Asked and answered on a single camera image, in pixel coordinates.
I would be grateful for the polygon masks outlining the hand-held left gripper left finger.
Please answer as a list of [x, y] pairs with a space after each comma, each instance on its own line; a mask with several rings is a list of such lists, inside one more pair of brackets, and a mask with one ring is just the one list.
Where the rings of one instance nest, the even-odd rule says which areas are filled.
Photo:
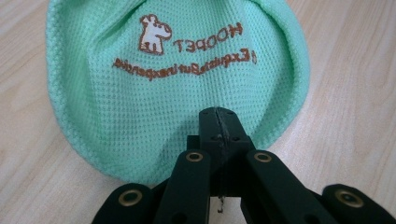
[[210, 156], [210, 194], [213, 197], [224, 195], [223, 147], [219, 107], [209, 107], [202, 110], [199, 113], [198, 134], [187, 137], [187, 150], [200, 149]]

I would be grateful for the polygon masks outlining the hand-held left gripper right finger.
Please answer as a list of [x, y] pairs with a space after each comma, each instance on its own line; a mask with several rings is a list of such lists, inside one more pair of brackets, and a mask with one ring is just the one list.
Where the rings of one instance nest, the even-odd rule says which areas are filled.
[[219, 195], [237, 197], [241, 195], [245, 158], [254, 148], [236, 113], [218, 108], [220, 127]]

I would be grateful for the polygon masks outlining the mint green striped pet garment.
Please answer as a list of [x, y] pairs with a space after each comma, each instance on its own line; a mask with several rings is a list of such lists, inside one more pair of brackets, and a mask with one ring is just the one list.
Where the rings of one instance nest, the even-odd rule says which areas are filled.
[[127, 182], [168, 177], [198, 115], [225, 107], [258, 148], [308, 92], [286, 0], [49, 0], [49, 98], [72, 148]]

